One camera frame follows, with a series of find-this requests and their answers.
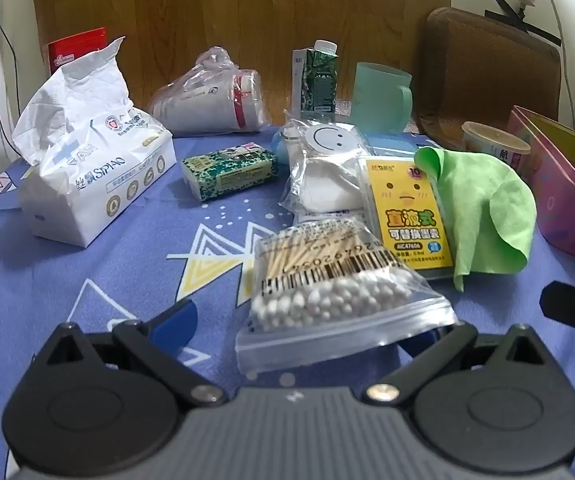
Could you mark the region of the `bag of cotton swabs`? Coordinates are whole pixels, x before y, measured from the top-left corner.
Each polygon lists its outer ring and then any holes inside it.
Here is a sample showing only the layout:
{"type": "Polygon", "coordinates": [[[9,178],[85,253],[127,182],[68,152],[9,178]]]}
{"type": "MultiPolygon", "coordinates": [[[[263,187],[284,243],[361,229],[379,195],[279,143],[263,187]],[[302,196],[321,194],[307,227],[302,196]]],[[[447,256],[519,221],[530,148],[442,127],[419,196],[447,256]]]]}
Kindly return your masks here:
{"type": "Polygon", "coordinates": [[[451,326],[450,301],[359,220],[324,219],[258,240],[243,374],[287,370],[451,326]]]}

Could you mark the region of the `green cloth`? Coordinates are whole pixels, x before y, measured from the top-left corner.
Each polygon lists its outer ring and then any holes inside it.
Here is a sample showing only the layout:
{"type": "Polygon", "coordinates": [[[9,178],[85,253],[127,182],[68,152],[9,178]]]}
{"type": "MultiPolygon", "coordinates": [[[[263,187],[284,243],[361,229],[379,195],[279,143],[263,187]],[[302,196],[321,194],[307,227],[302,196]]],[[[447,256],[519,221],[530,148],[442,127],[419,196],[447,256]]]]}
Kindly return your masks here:
{"type": "Polygon", "coordinates": [[[419,148],[414,162],[438,194],[453,258],[453,285],[473,273],[521,272],[530,256],[537,208],[509,165],[484,153],[419,148]]]}

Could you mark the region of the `yellow ink refill box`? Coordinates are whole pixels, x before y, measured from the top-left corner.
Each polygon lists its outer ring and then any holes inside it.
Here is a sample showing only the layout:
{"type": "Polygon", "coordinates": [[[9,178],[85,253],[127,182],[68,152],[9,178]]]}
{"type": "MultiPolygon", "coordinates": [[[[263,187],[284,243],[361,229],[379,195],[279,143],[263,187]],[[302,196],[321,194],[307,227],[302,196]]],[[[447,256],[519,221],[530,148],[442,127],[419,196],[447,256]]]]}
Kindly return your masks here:
{"type": "Polygon", "coordinates": [[[453,260],[440,201],[414,160],[362,158],[358,181],[368,227],[383,245],[426,280],[449,278],[453,260]]]}

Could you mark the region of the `green patterned pocket tissue pack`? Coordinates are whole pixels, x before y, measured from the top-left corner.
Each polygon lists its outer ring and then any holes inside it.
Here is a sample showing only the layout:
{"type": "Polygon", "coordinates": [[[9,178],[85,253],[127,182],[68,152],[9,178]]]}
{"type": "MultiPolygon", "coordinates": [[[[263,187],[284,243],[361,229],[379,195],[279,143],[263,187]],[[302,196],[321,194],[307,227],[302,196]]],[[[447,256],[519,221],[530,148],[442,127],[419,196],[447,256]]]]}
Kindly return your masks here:
{"type": "Polygon", "coordinates": [[[278,177],[278,159],[254,142],[182,159],[183,177],[202,203],[278,177]]]}

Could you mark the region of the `white wet wipes pack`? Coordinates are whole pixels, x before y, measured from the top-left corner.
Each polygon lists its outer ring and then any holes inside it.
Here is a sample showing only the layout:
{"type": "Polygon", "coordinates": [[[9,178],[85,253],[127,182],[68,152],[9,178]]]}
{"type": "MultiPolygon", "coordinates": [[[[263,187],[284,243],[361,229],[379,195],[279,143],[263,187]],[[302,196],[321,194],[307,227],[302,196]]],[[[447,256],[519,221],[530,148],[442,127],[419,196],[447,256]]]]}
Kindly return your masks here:
{"type": "Polygon", "coordinates": [[[363,209],[344,209],[330,212],[302,212],[301,214],[295,214],[293,225],[298,226],[298,224],[305,222],[332,219],[353,219],[365,223],[367,222],[367,215],[363,209]]]}

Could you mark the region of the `smiley bag of cotton pads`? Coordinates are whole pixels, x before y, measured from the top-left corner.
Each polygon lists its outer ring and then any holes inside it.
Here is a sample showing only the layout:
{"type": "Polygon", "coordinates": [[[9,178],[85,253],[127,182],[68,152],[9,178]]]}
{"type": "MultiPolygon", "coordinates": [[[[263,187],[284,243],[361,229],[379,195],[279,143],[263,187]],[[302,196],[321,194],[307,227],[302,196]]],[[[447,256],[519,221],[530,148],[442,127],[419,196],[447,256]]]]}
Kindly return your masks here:
{"type": "Polygon", "coordinates": [[[289,161],[282,206],[293,214],[331,214],[363,205],[359,160],[371,154],[362,132],[342,117],[287,114],[280,130],[289,161]]]}

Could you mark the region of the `blue plastic case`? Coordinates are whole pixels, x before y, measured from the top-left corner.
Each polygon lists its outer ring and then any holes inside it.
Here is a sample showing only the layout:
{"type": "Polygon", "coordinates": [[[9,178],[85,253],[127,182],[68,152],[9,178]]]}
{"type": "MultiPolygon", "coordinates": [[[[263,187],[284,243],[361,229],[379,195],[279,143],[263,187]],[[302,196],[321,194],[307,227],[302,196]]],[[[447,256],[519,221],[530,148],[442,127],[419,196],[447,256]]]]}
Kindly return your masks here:
{"type": "MultiPolygon", "coordinates": [[[[367,133],[365,139],[371,145],[375,155],[386,156],[409,156],[413,155],[419,148],[431,146],[438,148],[438,144],[422,133],[400,132],[400,133],[367,133]]],[[[276,132],[271,141],[271,151],[278,162],[286,165],[289,162],[285,140],[281,133],[276,132]]]]}

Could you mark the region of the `pink biscuit tin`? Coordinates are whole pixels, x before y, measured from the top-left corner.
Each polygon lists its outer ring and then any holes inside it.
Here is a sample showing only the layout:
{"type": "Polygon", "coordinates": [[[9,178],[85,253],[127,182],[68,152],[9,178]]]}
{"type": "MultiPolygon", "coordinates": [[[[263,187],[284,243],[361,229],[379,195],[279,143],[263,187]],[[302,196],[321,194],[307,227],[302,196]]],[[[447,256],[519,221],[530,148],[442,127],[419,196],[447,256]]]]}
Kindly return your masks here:
{"type": "Polygon", "coordinates": [[[530,145],[521,175],[535,196],[542,236],[575,256],[575,131],[515,106],[508,132],[530,145]]]}

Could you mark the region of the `blue patterned tablecloth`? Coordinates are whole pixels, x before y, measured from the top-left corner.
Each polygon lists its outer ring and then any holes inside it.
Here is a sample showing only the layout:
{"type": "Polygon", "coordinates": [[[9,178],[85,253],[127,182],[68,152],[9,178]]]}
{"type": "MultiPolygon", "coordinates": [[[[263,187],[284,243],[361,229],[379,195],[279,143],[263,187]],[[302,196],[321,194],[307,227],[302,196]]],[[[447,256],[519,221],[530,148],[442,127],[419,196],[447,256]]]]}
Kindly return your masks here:
{"type": "Polygon", "coordinates": [[[539,306],[551,282],[575,286],[574,258],[535,229],[519,273],[466,278],[463,292],[453,271],[425,278],[451,326],[243,374],[255,245],[294,219],[275,182],[206,205],[192,194],[182,159],[249,142],[172,142],[176,163],[88,247],[34,236],[3,207],[28,167],[2,186],[0,479],[9,458],[22,479],[575,479],[575,330],[539,306]],[[112,342],[116,325],[183,299],[198,322],[178,361],[226,393],[221,405],[179,406],[112,342]],[[462,370],[409,405],[362,400],[460,322],[477,330],[462,370]]]}

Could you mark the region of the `peanut can with lid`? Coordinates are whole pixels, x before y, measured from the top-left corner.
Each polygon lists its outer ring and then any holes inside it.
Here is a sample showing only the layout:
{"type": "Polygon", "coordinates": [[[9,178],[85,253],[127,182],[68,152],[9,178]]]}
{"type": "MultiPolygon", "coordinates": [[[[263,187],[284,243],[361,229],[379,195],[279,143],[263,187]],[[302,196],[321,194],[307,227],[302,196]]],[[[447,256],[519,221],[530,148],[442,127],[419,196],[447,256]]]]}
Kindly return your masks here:
{"type": "Polygon", "coordinates": [[[484,153],[502,160],[518,174],[530,155],[530,145],[512,133],[479,122],[462,125],[465,148],[470,152],[484,153]]]}

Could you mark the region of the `white tissue pack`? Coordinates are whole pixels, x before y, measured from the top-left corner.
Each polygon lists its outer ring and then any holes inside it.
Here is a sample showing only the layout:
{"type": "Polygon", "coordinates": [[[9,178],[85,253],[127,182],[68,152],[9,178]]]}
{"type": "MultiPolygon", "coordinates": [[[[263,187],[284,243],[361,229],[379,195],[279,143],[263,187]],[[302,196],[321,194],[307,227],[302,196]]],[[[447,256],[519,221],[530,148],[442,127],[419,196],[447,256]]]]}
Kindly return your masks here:
{"type": "Polygon", "coordinates": [[[176,163],[171,132],[130,99],[121,44],[60,67],[18,119],[19,203],[37,237],[88,247],[176,163]]]}

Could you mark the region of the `teal plastic mug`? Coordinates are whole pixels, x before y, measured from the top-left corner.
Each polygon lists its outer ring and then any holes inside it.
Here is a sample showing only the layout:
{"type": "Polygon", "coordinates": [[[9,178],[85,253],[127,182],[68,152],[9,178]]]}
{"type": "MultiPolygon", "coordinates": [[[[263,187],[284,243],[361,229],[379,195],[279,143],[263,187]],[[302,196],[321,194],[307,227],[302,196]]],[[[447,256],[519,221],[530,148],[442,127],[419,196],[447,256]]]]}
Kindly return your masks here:
{"type": "Polygon", "coordinates": [[[364,133],[405,131],[411,118],[412,75],[383,64],[359,62],[356,67],[351,121],[364,133]]]}

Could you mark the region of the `bagged stack of paper cups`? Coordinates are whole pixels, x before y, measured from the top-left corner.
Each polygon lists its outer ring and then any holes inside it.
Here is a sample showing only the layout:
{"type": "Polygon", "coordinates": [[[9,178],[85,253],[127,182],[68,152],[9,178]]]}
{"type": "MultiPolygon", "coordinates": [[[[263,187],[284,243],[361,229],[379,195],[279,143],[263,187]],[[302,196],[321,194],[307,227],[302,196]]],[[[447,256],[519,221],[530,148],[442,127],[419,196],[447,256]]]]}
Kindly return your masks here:
{"type": "Polygon", "coordinates": [[[148,112],[174,136],[256,132],[270,124],[260,73],[243,70],[212,47],[195,65],[155,92],[148,112]]]}

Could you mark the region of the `brown chair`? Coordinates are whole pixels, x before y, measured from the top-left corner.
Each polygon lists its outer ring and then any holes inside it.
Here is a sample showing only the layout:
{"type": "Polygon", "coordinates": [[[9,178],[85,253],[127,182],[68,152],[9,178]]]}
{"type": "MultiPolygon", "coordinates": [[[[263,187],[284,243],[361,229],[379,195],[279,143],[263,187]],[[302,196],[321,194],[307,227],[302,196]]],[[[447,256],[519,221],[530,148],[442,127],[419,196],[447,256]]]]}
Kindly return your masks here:
{"type": "Polygon", "coordinates": [[[499,129],[516,105],[559,117],[559,50],[470,12],[439,8],[426,18],[414,76],[417,128],[450,150],[465,148],[463,122],[499,129]]]}

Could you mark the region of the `red snack box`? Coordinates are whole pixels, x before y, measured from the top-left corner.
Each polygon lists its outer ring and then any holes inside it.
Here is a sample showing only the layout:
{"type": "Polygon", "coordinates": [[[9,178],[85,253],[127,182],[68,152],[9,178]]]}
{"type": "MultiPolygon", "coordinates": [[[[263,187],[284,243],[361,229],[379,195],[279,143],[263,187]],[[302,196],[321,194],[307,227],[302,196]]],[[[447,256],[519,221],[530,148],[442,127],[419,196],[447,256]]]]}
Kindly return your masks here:
{"type": "Polygon", "coordinates": [[[81,58],[90,52],[102,50],[106,46],[107,36],[104,27],[79,32],[76,35],[52,41],[46,46],[50,73],[55,73],[60,66],[81,58]]]}

